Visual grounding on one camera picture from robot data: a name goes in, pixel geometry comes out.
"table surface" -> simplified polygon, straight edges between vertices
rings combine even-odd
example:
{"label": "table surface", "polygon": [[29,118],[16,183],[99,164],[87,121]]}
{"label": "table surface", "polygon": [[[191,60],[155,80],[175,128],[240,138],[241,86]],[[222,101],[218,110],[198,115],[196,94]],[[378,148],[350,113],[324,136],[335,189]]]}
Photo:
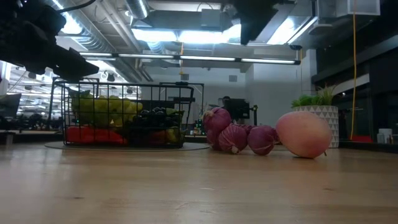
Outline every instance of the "table surface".
{"label": "table surface", "polygon": [[397,223],[398,155],[0,148],[1,223]]}

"round mat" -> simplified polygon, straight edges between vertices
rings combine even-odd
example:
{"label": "round mat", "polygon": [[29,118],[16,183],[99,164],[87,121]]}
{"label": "round mat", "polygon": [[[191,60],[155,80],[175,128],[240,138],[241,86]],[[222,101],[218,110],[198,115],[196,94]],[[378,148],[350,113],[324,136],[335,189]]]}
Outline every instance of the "round mat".
{"label": "round mat", "polygon": [[170,151],[193,151],[208,149],[209,145],[203,143],[184,143],[180,149],[167,149],[167,148],[134,148],[134,147],[114,147],[109,146],[66,146],[63,142],[48,142],[44,144],[45,147],[52,149],[71,149],[71,150],[89,150],[89,151],[116,151],[116,152],[170,152]]}

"geometric pattern planter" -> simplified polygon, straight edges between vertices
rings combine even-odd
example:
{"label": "geometric pattern planter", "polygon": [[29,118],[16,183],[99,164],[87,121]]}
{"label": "geometric pattern planter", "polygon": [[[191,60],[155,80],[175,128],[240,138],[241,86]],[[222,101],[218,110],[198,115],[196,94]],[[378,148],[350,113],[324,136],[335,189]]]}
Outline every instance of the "geometric pattern planter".
{"label": "geometric pattern planter", "polygon": [[330,148],[338,148],[338,107],[337,106],[297,106],[293,111],[308,111],[324,119],[331,129],[332,139]]}

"wire basket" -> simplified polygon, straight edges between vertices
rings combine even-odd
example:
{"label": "wire basket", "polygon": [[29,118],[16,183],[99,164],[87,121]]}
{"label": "wire basket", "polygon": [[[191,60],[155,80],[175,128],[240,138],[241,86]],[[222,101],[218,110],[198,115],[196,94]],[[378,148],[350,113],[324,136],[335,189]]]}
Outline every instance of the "wire basket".
{"label": "wire basket", "polygon": [[192,87],[65,81],[54,85],[62,89],[65,145],[183,146]]}

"potted plant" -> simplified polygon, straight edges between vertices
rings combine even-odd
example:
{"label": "potted plant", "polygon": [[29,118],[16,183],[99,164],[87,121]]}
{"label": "potted plant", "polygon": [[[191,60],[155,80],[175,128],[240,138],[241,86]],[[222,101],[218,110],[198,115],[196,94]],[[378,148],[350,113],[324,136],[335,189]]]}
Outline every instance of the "potted plant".
{"label": "potted plant", "polygon": [[308,111],[324,119],[331,129],[332,140],[330,148],[337,148],[339,144],[338,108],[331,105],[334,97],[333,90],[336,86],[319,88],[315,96],[302,95],[292,102],[294,111]]}

